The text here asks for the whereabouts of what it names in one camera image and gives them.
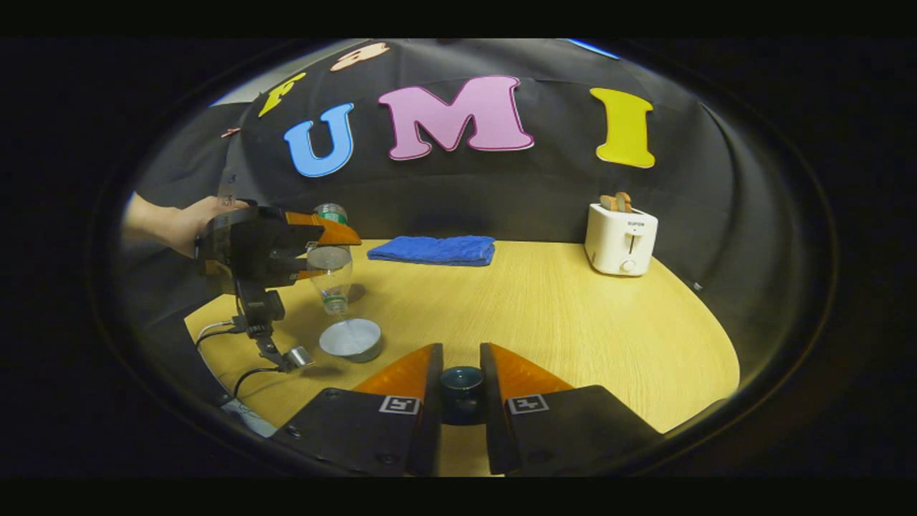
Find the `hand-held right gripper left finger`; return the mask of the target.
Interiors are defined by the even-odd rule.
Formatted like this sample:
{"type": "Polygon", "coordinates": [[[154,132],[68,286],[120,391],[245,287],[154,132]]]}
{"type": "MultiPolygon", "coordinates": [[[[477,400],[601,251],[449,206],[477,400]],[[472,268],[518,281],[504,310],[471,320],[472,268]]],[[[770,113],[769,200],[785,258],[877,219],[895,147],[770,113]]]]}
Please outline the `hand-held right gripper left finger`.
{"type": "Polygon", "coordinates": [[[428,344],[353,389],[321,390],[269,440],[335,474],[438,476],[443,371],[444,346],[428,344]]]}

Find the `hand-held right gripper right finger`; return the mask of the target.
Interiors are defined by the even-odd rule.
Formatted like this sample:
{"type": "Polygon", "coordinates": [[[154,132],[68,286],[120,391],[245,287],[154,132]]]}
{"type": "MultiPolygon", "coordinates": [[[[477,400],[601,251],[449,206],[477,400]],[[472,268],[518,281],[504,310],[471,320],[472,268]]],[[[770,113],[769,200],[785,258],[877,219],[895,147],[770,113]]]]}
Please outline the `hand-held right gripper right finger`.
{"type": "Polygon", "coordinates": [[[479,346],[490,474],[600,474],[663,441],[604,386],[573,386],[494,343],[479,346]]]}

